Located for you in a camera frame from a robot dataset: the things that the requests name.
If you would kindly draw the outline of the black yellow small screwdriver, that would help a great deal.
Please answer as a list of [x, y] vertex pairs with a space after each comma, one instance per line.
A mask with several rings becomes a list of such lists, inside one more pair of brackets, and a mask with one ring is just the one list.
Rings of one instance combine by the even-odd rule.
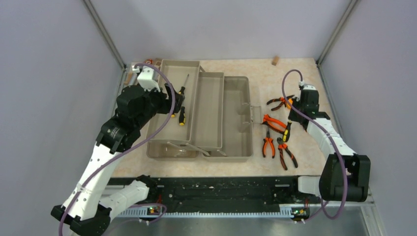
[[180, 95], [184, 95], [184, 92], [185, 92], [185, 89], [186, 89], [186, 88], [185, 88], [185, 85], [186, 85], [186, 83], [187, 83], [188, 79], [189, 79], [189, 74], [187, 74], [186, 79], [184, 80], [184, 82], [183, 82], [183, 84], [182, 84], [182, 86], [181, 86], [181, 88], [180, 88], [180, 90], [179, 90], [178, 94], [180, 94]]

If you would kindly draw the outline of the orange tape measure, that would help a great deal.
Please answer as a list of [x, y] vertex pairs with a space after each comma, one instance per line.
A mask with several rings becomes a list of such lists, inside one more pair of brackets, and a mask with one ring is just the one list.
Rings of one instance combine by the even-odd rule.
[[287, 109], [291, 109], [291, 105], [292, 105], [292, 103], [293, 103], [293, 100], [292, 100], [291, 98], [289, 98], [289, 99], [288, 99], [288, 102], [285, 102], [285, 104], [286, 104], [286, 108], [287, 108]]

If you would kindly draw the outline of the black yellow large screwdriver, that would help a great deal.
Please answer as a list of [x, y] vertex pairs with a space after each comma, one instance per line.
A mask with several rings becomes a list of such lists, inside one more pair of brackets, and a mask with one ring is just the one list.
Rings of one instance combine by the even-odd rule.
[[286, 125], [286, 128], [285, 128], [285, 130], [283, 132], [283, 136], [282, 136], [283, 142], [285, 142], [285, 143], [288, 142], [289, 139], [290, 139], [290, 136], [291, 136], [291, 126], [292, 126], [292, 121], [291, 120], [288, 120], [287, 125]]

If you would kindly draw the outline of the translucent beige tool box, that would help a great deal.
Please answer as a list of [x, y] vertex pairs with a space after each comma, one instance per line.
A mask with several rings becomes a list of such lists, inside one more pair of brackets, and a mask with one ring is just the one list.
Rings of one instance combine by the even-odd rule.
[[160, 69], [175, 88], [185, 85], [185, 125], [170, 122], [147, 144], [147, 156], [185, 160], [201, 154], [211, 162], [245, 162], [253, 156], [253, 126], [261, 108], [253, 106], [249, 79], [206, 72], [199, 61], [164, 59]]

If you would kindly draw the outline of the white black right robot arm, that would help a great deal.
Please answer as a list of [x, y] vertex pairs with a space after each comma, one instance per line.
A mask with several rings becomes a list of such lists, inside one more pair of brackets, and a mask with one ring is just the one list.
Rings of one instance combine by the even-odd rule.
[[300, 176], [288, 189], [289, 198], [301, 203], [308, 194], [325, 201], [364, 202], [368, 196], [371, 161], [356, 153], [334, 129], [329, 115], [319, 110], [319, 92], [304, 85], [293, 102], [289, 120], [299, 123], [326, 158], [319, 177]]

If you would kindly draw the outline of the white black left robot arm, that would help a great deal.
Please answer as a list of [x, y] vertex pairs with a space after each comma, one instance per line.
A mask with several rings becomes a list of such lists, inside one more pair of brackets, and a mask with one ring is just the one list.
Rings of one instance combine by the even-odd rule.
[[140, 85], [125, 87], [117, 97], [115, 115], [105, 122], [96, 138], [92, 156], [70, 197], [54, 206], [51, 215], [80, 236], [101, 236], [111, 221], [136, 203], [157, 199], [157, 183], [141, 175], [122, 190], [103, 196], [121, 154], [140, 138], [141, 129], [156, 114], [175, 114], [185, 99], [183, 91], [163, 88], [145, 90]]

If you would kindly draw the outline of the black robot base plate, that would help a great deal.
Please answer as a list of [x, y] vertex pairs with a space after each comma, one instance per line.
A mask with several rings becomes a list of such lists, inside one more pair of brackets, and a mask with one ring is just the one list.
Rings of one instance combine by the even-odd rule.
[[155, 186], [139, 203], [162, 203], [168, 213], [279, 212], [285, 204], [319, 204], [300, 193], [297, 176], [153, 177]]

